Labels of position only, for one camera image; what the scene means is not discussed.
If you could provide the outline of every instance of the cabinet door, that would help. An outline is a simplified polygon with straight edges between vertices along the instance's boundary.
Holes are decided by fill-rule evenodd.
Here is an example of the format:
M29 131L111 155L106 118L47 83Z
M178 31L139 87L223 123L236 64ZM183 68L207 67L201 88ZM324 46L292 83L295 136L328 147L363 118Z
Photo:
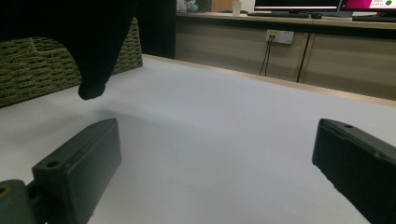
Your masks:
M233 9L233 0L212 0L212 11L218 12L224 9Z

